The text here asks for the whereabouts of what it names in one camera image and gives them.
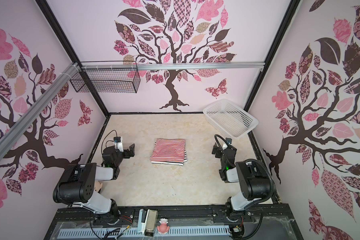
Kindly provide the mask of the black white striped tank top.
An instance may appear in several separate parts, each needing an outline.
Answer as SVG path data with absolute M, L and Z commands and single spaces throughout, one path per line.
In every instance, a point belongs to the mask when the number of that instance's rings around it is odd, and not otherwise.
M 174 157 L 174 156 L 170 156 L 170 155 L 162 155 L 162 156 L 158 156 L 158 157 L 151 157 L 150 161 L 152 164 L 183 166 L 184 163 L 186 163 L 188 161 L 187 151 L 184 151 L 184 154 L 182 156 L 183 156 L 183 158 L 180 159 L 181 156 Z

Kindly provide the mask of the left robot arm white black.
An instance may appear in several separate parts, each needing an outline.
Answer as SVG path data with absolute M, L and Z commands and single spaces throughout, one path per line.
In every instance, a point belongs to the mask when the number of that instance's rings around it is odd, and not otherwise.
M 122 161 L 134 156 L 135 144 L 123 151 L 107 147 L 102 154 L 102 166 L 96 163 L 69 165 L 53 191 L 54 201 L 85 208 L 108 224 L 116 224 L 119 220 L 131 224 L 131 217 L 120 212 L 115 200 L 106 198 L 95 190 L 95 182 L 116 180 Z

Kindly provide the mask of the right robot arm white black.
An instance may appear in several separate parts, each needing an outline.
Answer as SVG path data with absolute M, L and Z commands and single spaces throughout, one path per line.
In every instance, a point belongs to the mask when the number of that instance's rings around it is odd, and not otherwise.
M 264 203 L 276 194 L 275 183 L 265 165 L 255 159 L 236 162 L 237 149 L 232 145 L 222 147 L 219 143 L 213 146 L 212 154 L 220 160 L 219 175 L 225 183 L 238 183 L 240 190 L 229 197 L 225 204 L 225 215 L 229 221 L 238 213 Z

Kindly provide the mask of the red white striped tank top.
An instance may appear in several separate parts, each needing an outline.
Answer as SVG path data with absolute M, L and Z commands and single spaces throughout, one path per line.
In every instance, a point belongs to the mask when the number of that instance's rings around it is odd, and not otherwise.
M 170 155 L 181 156 L 180 159 L 182 159 L 184 151 L 186 151 L 185 139 L 156 139 L 151 157 Z

